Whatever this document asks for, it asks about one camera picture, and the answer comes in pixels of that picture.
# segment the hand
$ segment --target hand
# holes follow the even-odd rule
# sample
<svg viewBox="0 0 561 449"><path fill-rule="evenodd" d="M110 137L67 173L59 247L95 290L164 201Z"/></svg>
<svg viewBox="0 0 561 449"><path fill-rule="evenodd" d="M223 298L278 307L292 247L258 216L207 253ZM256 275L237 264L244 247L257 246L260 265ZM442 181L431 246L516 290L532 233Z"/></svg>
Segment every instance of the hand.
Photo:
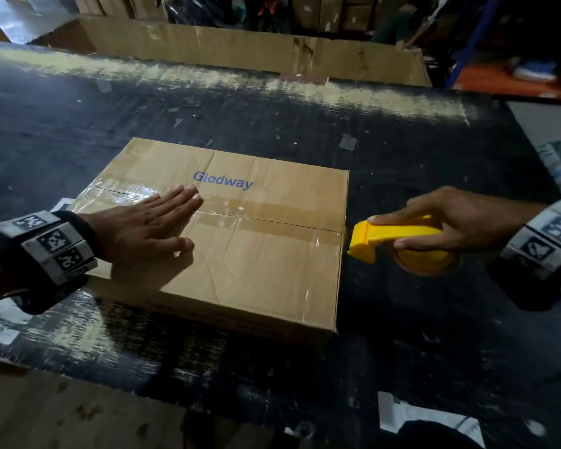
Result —
<svg viewBox="0 0 561 449"><path fill-rule="evenodd" d="M171 236L169 232L201 204L194 185L184 188L180 184L163 197L154 195L135 205L79 216L96 233L99 258L128 263L193 249L190 239Z"/></svg>
<svg viewBox="0 0 561 449"><path fill-rule="evenodd" d="M368 221L372 225L403 224L429 214L441 222L442 233L401 238L394 242L394 248L484 251L504 246L545 208L541 203L489 197L446 186L408 200L402 210L373 216Z"/></svg>

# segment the orange surface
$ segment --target orange surface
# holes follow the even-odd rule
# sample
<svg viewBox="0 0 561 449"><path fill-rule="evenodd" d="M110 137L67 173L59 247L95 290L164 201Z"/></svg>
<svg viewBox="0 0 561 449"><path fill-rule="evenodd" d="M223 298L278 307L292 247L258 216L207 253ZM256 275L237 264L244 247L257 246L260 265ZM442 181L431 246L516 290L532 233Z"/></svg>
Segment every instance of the orange surface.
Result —
<svg viewBox="0 0 561 449"><path fill-rule="evenodd" d="M508 61L471 64L461 71L453 89L477 93L513 94L561 99L561 87L553 83L526 82L512 77Z"/></svg>

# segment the person's left hand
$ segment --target person's left hand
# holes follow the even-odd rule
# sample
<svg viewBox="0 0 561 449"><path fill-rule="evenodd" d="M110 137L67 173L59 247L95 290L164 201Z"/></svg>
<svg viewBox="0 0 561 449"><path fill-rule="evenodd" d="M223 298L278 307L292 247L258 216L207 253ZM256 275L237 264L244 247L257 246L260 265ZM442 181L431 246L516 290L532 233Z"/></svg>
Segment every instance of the person's left hand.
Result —
<svg viewBox="0 0 561 449"><path fill-rule="evenodd" d="M140 203L118 206L92 214L79 214L95 231L99 252L110 263L128 263L140 258L193 249L188 238L170 236L202 199L194 185L178 185L163 197L154 195Z"/></svg>

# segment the yellow tape dispenser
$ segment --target yellow tape dispenser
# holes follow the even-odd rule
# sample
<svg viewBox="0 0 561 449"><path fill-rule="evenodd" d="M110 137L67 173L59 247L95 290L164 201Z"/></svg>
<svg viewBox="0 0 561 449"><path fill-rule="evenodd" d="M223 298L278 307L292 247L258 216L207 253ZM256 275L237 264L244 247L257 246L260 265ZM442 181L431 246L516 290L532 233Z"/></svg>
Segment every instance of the yellow tape dispenser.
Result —
<svg viewBox="0 0 561 449"><path fill-rule="evenodd" d="M428 216L412 222L410 225L371 225L364 220L354 226L347 254L362 262L372 264L376 260L376 246L383 242L441 232L431 224L431 218ZM442 250L427 252L395 250L394 256L403 269L422 275L433 275L445 271L459 260L457 254Z"/></svg>

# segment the black table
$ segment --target black table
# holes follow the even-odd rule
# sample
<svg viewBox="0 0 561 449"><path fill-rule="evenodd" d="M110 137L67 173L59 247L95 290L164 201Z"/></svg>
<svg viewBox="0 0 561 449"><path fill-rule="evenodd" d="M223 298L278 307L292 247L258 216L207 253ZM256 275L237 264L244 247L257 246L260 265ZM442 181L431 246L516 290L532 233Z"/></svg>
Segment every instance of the black table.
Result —
<svg viewBox="0 0 561 449"><path fill-rule="evenodd" d="M508 107L483 95L0 43L0 220L75 197L134 136L349 169L348 227L446 184L559 197ZM345 257L338 336L321 353L82 292L4 324L20 334L0 360L322 440L394 442L379 429L384 391L478 418L487 447L561 447L561 302L518 310L475 257L434 279Z"/></svg>

